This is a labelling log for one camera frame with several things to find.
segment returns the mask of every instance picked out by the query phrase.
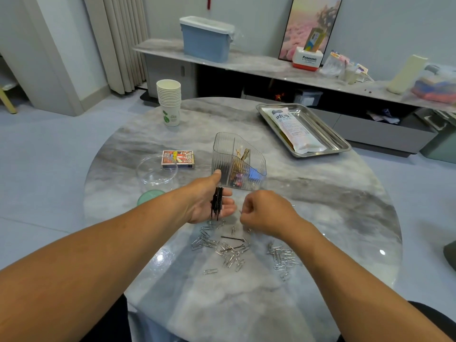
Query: pink flower painting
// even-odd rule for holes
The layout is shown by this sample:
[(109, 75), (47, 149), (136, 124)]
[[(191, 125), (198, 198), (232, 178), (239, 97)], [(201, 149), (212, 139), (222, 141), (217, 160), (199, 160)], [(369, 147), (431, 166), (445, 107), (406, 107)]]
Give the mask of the pink flower painting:
[(297, 47), (304, 47), (312, 28), (326, 32), (319, 47), (324, 52), (342, 0), (293, 0), (279, 59), (291, 61)]

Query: right hand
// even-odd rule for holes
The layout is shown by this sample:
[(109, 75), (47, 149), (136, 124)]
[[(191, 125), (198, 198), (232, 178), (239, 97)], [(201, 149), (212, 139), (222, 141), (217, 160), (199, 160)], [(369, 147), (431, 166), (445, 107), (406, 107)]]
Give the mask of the right hand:
[(291, 203), (271, 190), (258, 190), (245, 197), (241, 223), (248, 228), (282, 239), (302, 224)]

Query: left hand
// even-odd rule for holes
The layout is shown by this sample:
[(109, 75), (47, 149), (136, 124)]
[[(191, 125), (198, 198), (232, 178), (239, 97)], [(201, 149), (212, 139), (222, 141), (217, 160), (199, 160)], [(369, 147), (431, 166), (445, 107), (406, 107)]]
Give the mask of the left hand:
[[(191, 206), (191, 217), (188, 223), (200, 223), (211, 218), (211, 201), (221, 176), (222, 172), (217, 169), (211, 176), (196, 179), (185, 186), (187, 190), (190, 190), (190, 194), (195, 197), (195, 203)], [(218, 216), (219, 218), (230, 216), (237, 210), (234, 200), (228, 198), (233, 195), (231, 189), (224, 188), (222, 194), (223, 207)]]

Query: curtain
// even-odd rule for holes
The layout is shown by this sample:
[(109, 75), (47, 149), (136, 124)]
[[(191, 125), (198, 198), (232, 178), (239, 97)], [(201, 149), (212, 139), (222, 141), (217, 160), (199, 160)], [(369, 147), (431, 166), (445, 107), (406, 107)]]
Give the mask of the curtain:
[(142, 0), (84, 0), (110, 88), (125, 94), (146, 80), (132, 47), (148, 39)]

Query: blue plastic box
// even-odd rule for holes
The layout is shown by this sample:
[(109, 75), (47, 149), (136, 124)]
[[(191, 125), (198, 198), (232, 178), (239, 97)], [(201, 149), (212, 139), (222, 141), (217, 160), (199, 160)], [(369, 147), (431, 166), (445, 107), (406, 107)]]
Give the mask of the blue plastic box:
[(213, 62), (228, 61), (235, 32), (233, 25), (191, 16), (181, 18), (180, 27), (185, 54)]

